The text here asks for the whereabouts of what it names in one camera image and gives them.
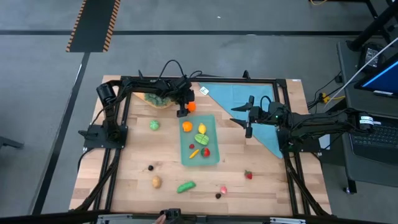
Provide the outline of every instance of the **light blue towel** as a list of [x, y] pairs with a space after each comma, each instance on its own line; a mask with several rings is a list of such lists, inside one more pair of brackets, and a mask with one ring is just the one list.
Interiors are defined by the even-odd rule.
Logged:
[[[200, 83], [209, 90], [209, 95], [227, 111], [233, 118], [247, 120], [248, 112], [232, 111], [231, 108], [243, 106], [249, 101], [249, 96], [254, 96], [254, 106], [260, 106], [262, 96], [268, 96], [272, 101], [272, 87], [267, 85], [235, 85], [235, 84], [215, 84]], [[268, 110], [268, 100], [262, 100], [262, 109]], [[265, 124], [252, 124], [253, 136], [263, 143], [275, 156], [282, 158], [279, 151], [278, 140], [275, 127]]]

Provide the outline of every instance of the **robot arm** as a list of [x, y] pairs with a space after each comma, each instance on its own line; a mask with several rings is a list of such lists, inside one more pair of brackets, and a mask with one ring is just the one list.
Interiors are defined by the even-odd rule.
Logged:
[[[116, 96], [113, 87], [118, 86], [121, 91]], [[96, 91], [99, 100], [103, 105], [105, 119], [103, 128], [106, 134], [106, 140], [109, 142], [118, 142], [121, 138], [121, 130], [117, 124], [117, 115], [115, 114], [115, 106], [120, 103], [128, 94], [132, 92], [153, 93], [161, 98], [169, 97], [172, 101], [180, 105], [177, 111], [177, 117], [186, 116], [189, 111], [185, 108], [185, 104], [194, 101], [195, 95], [189, 78], [186, 75], [178, 79], [157, 79], [144, 80], [141, 78], [125, 78], [123, 80], [111, 80], [101, 84]], [[80, 134], [87, 136], [88, 131], [80, 131]]]
[[249, 111], [248, 120], [231, 119], [246, 129], [246, 137], [252, 136], [252, 123], [279, 126], [289, 133], [288, 139], [305, 139], [320, 137], [324, 134], [335, 133], [370, 133], [373, 129], [373, 119], [366, 112], [347, 108], [342, 111], [297, 114], [292, 113], [285, 105], [271, 102], [265, 112], [259, 106], [253, 106], [254, 97], [244, 106], [233, 108], [234, 111]]

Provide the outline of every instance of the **concrete floor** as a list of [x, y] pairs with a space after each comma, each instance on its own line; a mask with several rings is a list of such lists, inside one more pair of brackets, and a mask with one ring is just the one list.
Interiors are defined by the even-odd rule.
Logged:
[[[385, 4], [374, 2], [377, 10]], [[80, 0], [2, 0], [0, 30], [68, 30]], [[307, 0], [122, 1], [116, 30], [363, 30], [365, 4]], [[26, 215], [61, 122], [83, 54], [66, 53], [69, 36], [0, 35], [0, 135], [25, 142], [0, 150], [0, 216]], [[336, 43], [347, 38], [271, 36], [114, 36], [109, 52], [90, 55], [44, 213], [68, 210], [95, 88], [103, 75], [158, 74], [177, 59], [183, 69], [224, 77], [300, 78], [307, 101], [339, 71]], [[165, 75], [174, 75], [170, 67]], [[325, 91], [336, 88], [332, 83]], [[343, 218], [397, 223], [398, 189], [359, 183], [346, 195], [344, 168], [323, 166], [333, 213]]]

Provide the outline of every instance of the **orange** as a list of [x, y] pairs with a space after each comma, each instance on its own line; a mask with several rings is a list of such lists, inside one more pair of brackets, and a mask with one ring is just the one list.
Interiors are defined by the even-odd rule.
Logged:
[[182, 123], [182, 129], [183, 129], [183, 131], [185, 131], [185, 132], [190, 132], [190, 131], [192, 130], [192, 127], [193, 127], [193, 125], [192, 125], [192, 123], [189, 122], [189, 121], [184, 121], [184, 122]]
[[189, 110], [189, 112], [193, 112], [196, 108], [197, 108], [197, 104], [195, 102], [188, 103], [187, 109]]

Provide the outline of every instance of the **brown potato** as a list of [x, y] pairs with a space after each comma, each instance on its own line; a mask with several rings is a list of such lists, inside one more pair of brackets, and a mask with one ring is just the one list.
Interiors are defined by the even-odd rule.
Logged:
[[158, 189], [161, 185], [162, 185], [162, 179], [158, 176], [154, 176], [154, 178], [152, 178], [152, 186]]

